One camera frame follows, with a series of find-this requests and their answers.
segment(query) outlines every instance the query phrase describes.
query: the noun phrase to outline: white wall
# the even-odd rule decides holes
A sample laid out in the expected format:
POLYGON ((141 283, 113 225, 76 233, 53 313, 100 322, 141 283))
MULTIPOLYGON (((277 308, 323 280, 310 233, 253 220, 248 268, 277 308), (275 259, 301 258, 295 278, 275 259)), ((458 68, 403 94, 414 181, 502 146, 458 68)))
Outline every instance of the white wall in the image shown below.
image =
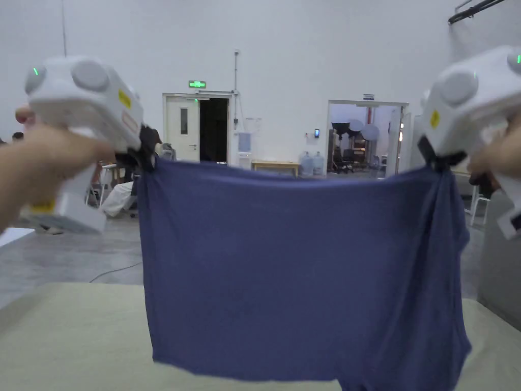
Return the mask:
MULTIPOLYGON (((244 117, 263 119, 259 157, 269 151, 281 160, 308 149, 306 132, 326 134, 328 100, 374 93, 380 101, 410 102, 418 113, 422 92, 447 64, 498 44, 521 44, 516 0, 451 28, 447 19, 458 0, 64 1, 69 53, 113 64, 139 90, 145 120, 159 133, 162 93, 189 92, 189 79, 231 90, 239 49, 244 117)), ((58 19, 57 0, 3 1, 0 48, 15 55, 9 73, 0 75, 2 134, 14 130, 22 69, 60 53, 58 19)), ((316 145, 324 153, 326 140, 316 145)))
POLYGON ((63 54, 60 0, 2 0, 0 52, 0 137, 11 141, 11 135, 23 129, 15 109, 26 100, 27 71, 63 54))

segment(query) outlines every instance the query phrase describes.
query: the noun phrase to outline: wooden table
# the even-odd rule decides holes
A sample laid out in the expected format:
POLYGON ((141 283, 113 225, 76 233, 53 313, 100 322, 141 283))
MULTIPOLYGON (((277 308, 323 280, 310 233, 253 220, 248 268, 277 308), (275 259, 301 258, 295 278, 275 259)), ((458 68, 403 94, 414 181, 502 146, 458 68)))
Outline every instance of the wooden table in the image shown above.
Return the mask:
POLYGON ((254 160, 252 161, 253 170, 257 171, 260 168, 278 168, 278 169, 291 169, 295 172, 295 178, 299 177, 299 163, 295 162, 273 162, 267 160, 254 160))

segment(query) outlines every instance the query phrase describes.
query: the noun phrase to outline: water bottle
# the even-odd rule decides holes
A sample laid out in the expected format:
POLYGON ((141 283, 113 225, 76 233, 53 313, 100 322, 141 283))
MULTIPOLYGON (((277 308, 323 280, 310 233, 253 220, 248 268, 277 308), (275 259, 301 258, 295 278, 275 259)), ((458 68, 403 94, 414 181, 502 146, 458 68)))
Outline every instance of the water bottle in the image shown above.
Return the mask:
POLYGON ((313 157, 313 175, 322 175, 324 172, 324 158, 320 152, 313 157))
POLYGON ((300 159, 300 166, 302 167, 302 176, 310 177, 313 175, 313 158, 306 151, 304 156, 300 159))

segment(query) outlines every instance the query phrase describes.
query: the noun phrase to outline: pipe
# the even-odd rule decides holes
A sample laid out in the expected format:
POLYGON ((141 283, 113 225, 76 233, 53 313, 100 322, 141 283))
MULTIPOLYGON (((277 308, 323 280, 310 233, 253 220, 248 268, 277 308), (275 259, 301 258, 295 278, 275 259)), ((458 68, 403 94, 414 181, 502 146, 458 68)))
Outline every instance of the pipe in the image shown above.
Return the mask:
POLYGON ((67 57, 67 33, 65 31, 65 0, 61 0, 61 35, 64 41, 64 56, 67 57))
POLYGON ((471 7, 469 9, 462 11, 462 12, 452 16, 451 18, 449 18, 449 25, 452 25, 452 24, 454 24, 460 20, 466 19, 466 18, 471 18, 475 14, 477 14, 487 8, 493 7, 494 5, 499 4, 503 1, 505 1, 505 0, 485 0, 485 1, 475 5, 474 7, 471 7))
POLYGON ((239 51, 235 51, 235 81, 233 84, 233 129, 237 130, 237 122, 239 120, 237 119, 237 56, 239 55, 239 51))

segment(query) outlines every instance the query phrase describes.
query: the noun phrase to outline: white cloth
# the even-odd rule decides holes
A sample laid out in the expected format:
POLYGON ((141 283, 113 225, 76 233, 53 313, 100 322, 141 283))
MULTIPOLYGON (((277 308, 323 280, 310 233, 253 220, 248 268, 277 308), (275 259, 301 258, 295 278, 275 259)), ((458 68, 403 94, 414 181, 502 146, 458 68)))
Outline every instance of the white cloth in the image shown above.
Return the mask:
POLYGON ((129 202, 133 184, 134 182, 128 182, 116 185, 105 201, 103 201, 101 210, 108 216, 116 217, 129 202))

